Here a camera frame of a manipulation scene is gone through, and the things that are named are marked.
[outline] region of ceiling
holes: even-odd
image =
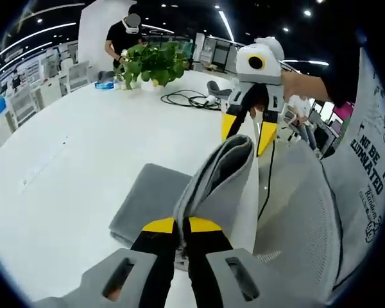
[[[357,49],[354,34],[344,33],[343,23],[339,21],[341,13],[332,8],[333,1],[336,0],[324,0],[322,3],[317,3],[317,0],[139,0],[138,14],[143,24],[166,28],[179,35],[194,37],[196,31],[206,30],[208,35],[230,39],[218,13],[222,10],[236,42],[251,44],[256,37],[274,36],[282,44],[287,59],[328,62],[328,67],[291,63],[303,73],[319,76],[331,70],[334,55],[339,55],[340,49],[346,56]],[[8,12],[9,16],[0,23],[0,50],[32,33],[71,22],[77,24],[36,35],[10,51],[78,39],[81,10],[92,2],[94,0],[33,0],[24,8],[23,5],[13,8],[13,11],[7,8],[4,12]],[[32,12],[80,3],[82,5],[51,10],[28,18]],[[304,13],[306,10],[310,11],[311,16]],[[5,54],[0,57],[1,65],[5,63]]]

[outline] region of gray towel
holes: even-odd
[[[253,159],[253,142],[244,135],[227,139],[210,155],[175,206],[181,239],[183,220],[191,216],[211,220],[231,235]]]
[[[196,216],[217,223],[230,236],[253,157],[251,139],[236,135],[221,144],[192,179],[145,165],[110,224],[112,237],[131,246],[145,225],[171,216],[181,234],[184,217]]]
[[[144,226],[173,215],[190,179],[178,171],[146,164],[110,224],[111,236],[131,247]]]

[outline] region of black shirt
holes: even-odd
[[[121,52],[124,49],[137,45],[139,39],[141,39],[141,34],[139,32],[138,34],[128,34],[123,22],[119,21],[111,26],[106,40],[111,40],[115,53],[121,55]],[[119,64],[120,63],[117,60],[114,60],[114,67],[118,67]]]
[[[356,101],[359,76],[359,49],[369,54],[385,88],[385,3],[366,5],[362,1],[326,1],[324,9],[337,12],[329,29],[335,48],[330,67],[320,76],[333,103],[339,107]]]

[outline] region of yellow circular eye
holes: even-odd
[[[265,61],[260,56],[252,55],[248,58],[248,64],[253,69],[263,69],[265,66]]]

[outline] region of desk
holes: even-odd
[[[168,105],[160,95],[207,93],[230,81],[189,71],[161,94],[96,90],[63,97],[18,129],[0,149],[0,261],[33,301],[78,287],[81,274],[123,246],[108,226],[142,167],[195,174],[221,142],[221,113]],[[240,132],[255,141],[248,116]],[[230,238],[252,252],[257,228],[254,159]],[[187,273],[176,271],[167,307],[194,307]]]

